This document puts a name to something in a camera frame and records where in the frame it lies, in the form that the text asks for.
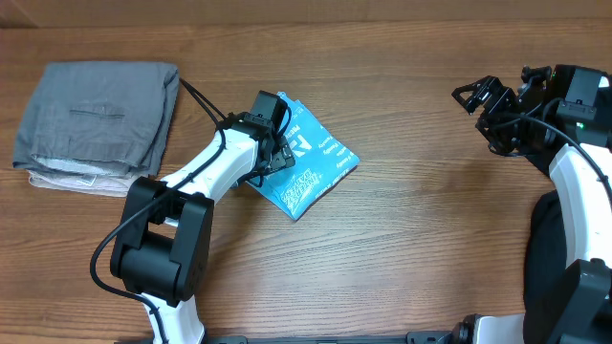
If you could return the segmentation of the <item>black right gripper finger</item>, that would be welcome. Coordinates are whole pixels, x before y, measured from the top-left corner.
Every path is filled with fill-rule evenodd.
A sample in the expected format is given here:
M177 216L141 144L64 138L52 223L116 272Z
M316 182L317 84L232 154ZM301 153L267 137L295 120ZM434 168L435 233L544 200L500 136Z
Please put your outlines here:
M468 85L454 89L451 96L470 114L501 88L498 77L488 75Z
M521 71L521 80L525 84L540 85L547 83L552 77L553 69L550 66L531 68L524 66Z

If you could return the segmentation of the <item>light blue printed t-shirt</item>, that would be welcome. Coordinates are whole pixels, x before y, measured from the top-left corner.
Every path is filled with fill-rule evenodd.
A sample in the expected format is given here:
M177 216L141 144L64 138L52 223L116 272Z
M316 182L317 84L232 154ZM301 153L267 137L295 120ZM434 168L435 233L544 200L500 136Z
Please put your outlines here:
M337 140L298 100L283 92L291 116L283 119L284 137L289 143L295 165L248 184L292 220L298 220L317 199L354 170L360 159Z

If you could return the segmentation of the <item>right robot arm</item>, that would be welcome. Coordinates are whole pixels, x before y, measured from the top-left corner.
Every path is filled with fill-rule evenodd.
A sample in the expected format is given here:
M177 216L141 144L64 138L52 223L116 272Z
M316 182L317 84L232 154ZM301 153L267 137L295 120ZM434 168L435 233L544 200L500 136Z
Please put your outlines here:
M523 158L554 190L537 201L520 314L474 314L447 343L607 343L611 339L611 77L577 65L524 67L512 89L488 75L453 98L489 150Z

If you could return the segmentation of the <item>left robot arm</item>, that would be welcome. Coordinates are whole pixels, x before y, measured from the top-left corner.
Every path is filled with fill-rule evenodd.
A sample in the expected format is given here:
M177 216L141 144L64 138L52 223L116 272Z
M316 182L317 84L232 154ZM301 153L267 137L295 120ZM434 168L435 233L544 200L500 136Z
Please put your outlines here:
M154 343L203 343L195 293L204 279L213 211L226 192L291 167L284 133L291 110L261 91L252 108L220 121L213 141L163 181L130 187L110 259L110 271L143 303Z

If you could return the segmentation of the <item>black garment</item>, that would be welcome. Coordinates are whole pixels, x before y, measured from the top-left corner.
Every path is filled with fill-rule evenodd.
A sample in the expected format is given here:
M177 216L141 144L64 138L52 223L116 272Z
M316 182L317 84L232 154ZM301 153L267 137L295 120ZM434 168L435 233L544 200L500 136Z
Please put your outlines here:
M526 343L611 340L611 78L556 66L540 166L555 189L536 203L524 278Z

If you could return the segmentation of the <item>folded grey trousers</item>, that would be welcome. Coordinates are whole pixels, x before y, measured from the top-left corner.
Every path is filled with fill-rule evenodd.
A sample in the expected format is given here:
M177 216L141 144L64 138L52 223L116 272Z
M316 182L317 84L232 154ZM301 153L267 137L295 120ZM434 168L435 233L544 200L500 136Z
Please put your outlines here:
M179 90L163 62L52 62L17 131L13 166L40 172L157 175Z

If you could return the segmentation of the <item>folded beige garment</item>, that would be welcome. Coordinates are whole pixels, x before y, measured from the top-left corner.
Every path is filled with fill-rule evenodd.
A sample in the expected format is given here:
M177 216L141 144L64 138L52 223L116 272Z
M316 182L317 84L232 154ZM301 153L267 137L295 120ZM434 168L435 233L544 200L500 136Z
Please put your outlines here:
M133 182L140 177L140 175L128 175L126 178L103 175L68 175L32 170L29 170L29 174L29 183L32 186L118 198L124 198Z

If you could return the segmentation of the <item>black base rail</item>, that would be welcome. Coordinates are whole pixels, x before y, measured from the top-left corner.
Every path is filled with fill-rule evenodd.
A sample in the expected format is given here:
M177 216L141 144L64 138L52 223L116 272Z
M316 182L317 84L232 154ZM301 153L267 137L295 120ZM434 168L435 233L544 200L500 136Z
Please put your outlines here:
M448 344L451 332L410 332L404 335L358 335L323 337L247 338L245 336L206 337L207 344Z

